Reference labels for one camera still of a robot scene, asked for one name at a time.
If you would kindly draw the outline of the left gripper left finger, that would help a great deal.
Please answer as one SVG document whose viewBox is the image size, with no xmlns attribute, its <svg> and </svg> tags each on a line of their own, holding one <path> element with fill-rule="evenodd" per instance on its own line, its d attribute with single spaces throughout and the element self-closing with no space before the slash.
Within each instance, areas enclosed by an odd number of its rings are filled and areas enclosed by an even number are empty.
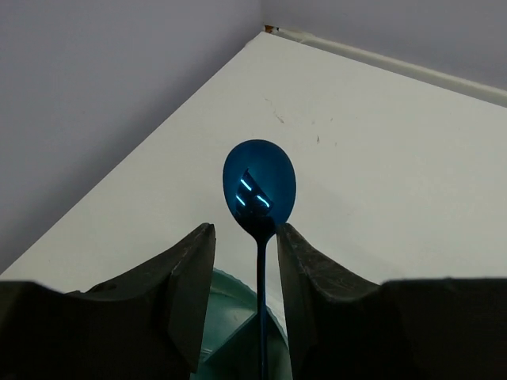
<svg viewBox="0 0 507 380">
<path fill-rule="evenodd" d="M 4 379 L 187 379 L 197 371 L 215 227 L 86 292 L 1 284 Z"/>
</svg>

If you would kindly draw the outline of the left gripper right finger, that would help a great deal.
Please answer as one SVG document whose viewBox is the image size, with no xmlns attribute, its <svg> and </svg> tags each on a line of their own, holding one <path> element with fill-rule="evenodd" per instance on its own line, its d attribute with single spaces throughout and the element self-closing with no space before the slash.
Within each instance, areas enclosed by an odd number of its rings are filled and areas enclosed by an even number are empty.
<svg viewBox="0 0 507 380">
<path fill-rule="evenodd" d="M 280 226 L 277 252 L 296 379 L 503 379 L 506 281 L 368 281 Z"/>
</svg>

